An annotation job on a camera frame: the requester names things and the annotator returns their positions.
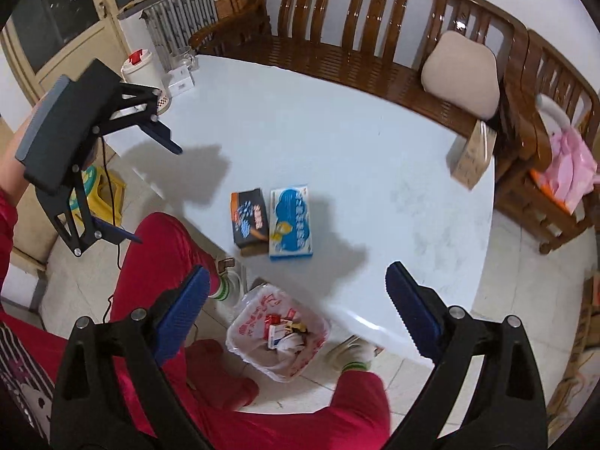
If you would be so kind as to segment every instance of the metal screw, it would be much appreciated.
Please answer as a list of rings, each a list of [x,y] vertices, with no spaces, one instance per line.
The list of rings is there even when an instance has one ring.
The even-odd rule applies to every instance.
[[[464,318],[465,312],[464,312],[464,309],[461,308],[460,306],[452,306],[452,308],[450,308],[450,310],[448,310],[448,311],[452,318],[455,318],[457,320]]]
[[[141,321],[146,317],[146,310],[144,308],[136,308],[131,311],[131,319],[133,321]]]
[[[506,318],[506,322],[513,328],[519,328],[521,326],[521,320],[514,314],[511,314],[508,318]]]
[[[85,328],[86,326],[88,326],[89,324],[89,317],[87,316],[82,316],[80,318],[77,318],[77,321],[75,322],[75,326],[79,329]]]

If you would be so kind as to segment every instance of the yellow plastic stool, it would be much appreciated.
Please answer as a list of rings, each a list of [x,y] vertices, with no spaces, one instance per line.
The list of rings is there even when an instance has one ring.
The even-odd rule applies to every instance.
[[[112,205],[110,203],[109,179],[106,172],[103,168],[91,165],[82,172],[82,179],[83,190],[88,198],[89,210],[94,216],[112,224]],[[110,183],[115,198],[115,224],[117,227],[120,227],[122,219],[121,210],[123,208],[123,199],[125,198],[125,183],[114,172],[110,173]],[[80,223],[83,223],[75,191],[71,193],[69,206],[71,207],[73,216]]]

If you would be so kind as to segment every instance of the plastic bag liner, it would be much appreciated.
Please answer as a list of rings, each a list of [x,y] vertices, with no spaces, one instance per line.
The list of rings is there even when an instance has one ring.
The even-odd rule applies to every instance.
[[[277,350],[266,347],[265,317],[269,314],[287,317],[291,309],[296,311],[293,320],[302,321],[308,329],[306,345],[295,359],[280,362]],[[278,382],[289,382],[297,377],[329,336],[330,326],[324,318],[271,284],[262,284],[246,294],[239,302],[240,310],[227,330],[227,348]]]

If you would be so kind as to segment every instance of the glass cup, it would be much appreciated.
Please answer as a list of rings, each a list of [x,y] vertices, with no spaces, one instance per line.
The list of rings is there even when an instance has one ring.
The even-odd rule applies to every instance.
[[[187,66],[190,71],[196,70],[196,56],[192,52],[189,45],[175,49],[173,52],[171,52],[169,58],[171,59],[171,65],[173,66],[173,69],[180,68],[181,66]]]

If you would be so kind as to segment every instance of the radiator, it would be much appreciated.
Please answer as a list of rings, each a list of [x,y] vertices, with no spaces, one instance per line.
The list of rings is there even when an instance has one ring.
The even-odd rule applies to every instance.
[[[173,69],[169,54],[188,45],[199,29],[217,21],[214,0],[161,0],[144,9],[142,18],[165,71]]]

